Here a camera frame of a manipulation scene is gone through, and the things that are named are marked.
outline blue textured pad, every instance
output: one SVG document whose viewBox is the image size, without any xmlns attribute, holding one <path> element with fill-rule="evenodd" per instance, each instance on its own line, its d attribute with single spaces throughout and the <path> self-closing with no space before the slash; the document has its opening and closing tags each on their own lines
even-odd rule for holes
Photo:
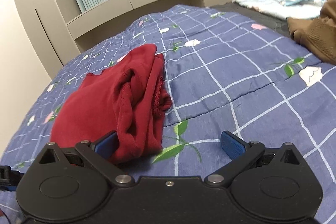
<svg viewBox="0 0 336 224">
<path fill-rule="evenodd" d="M 220 136 L 220 146 L 232 160 L 246 152 L 244 145 L 229 136 L 225 131 Z"/>
<path fill-rule="evenodd" d="M 115 132 L 103 139 L 100 143 L 96 144 L 94 151 L 107 160 L 112 156 L 118 146 L 119 140 L 117 133 Z"/>
</svg>

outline cabinet handle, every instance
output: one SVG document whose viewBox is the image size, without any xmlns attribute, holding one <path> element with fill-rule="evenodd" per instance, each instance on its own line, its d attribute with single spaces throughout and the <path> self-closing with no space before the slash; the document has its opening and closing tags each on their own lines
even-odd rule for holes
<svg viewBox="0 0 336 224">
<path fill-rule="evenodd" d="M 55 52 L 56 55 L 57 55 L 58 60 L 61 62 L 62 66 L 64 66 L 63 62 L 61 61 L 61 59 L 59 58 L 59 56 L 58 56 L 58 54 L 57 54 L 57 51 L 55 50 L 53 44 L 52 44 L 51 41 L 50 41 L 50 38 L 49 38 L 49 36 L 48 36 L 48 34 L 47 34 L 47 32 L 46 32 L 46 30 L 45 30 L 43 24 L 42 24 L 41 18 L 40 18 L 39 13 L 37 12 L 36 9 L 35 9 L 35 12 L 36 12 L 36 15 L 37 15 L 37 17 L 38 17 L 40 23 L 41 23 L 41 26 L 42 26 L 42 28 L 43 28 L 43 30 L 44 30 L 44 33 L 45 33 L 45 35 L 47 36 L 47 39 L 49 40 L 50 45 L 52 46 L 54 52 Z"/>
</svg>

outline folded red sweatshirt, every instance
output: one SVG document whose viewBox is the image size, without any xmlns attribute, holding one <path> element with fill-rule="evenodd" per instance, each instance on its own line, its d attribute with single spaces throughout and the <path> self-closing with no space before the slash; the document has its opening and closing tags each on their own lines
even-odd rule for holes
<svg viewBox="0 0 336 224">
<path fill-rule="evenodd" d="M 163 81 L 163 54 L 154 44 L 131 50 L 100 75 L 88 73 L 63 104 L 51 130 L 51 141 L 73 147 L 117 131 L 119 148 L 113 163 L 162 149 L 164 111 L 171 99 Z"/>
</svg>

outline metal pin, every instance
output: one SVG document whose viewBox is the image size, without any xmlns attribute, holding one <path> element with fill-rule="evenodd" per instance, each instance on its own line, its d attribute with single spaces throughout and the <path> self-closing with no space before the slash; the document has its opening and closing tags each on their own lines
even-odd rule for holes
<svg viewBox="0 0 336 224">
<path fill-rule="evenodd" d="M 167 181 L 167 182 L 166 182 L 166 185 L 167 185 L 167 186 L 173 186 L 173 185 L 174 185 L 174 182 L 173 182 L 173 181 Z"/>
<path fill-rule="evenodd" d="M 220 183 L 224 180 L 224 177 L 221 175 L 213 174 L 208 176 L 208 181 L 211 183 Z"/>
<path fill-rule="evenodd" d="M 118 175 L 115 177 L 115 181 L 121 184 L 125 184 L 131 182 L 132 177 L 129 175 Z"/>
</svg>

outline brown jacket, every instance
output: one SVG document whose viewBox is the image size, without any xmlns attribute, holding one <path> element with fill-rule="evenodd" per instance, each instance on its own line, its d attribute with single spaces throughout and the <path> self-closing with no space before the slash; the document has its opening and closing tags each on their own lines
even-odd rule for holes
<svg viewBox="0 0 336 224">
<path fill-rule="evenodd" d="M 328 0 L 313 20 L 288 18 L 291 37 L 323 62 L 336 65 L 336 0 Z"/>
</svg>

